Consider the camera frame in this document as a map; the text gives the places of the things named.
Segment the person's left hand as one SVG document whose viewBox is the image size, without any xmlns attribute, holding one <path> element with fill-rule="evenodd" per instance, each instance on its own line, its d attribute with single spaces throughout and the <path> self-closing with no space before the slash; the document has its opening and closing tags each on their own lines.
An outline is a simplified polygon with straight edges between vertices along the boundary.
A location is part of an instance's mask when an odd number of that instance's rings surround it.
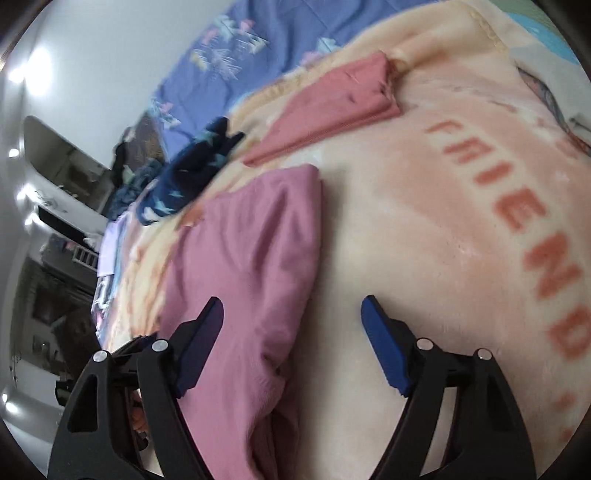
<svg viewBox="0 0 591 480">
<path fill-rule="evenodd" d="M 139 390 L 134 390 L 131 392 L 130 422 L 134 431 L 138 433 L 148 433 L 148 426 L 143 410 L 142 397 Z"/>
</svg>

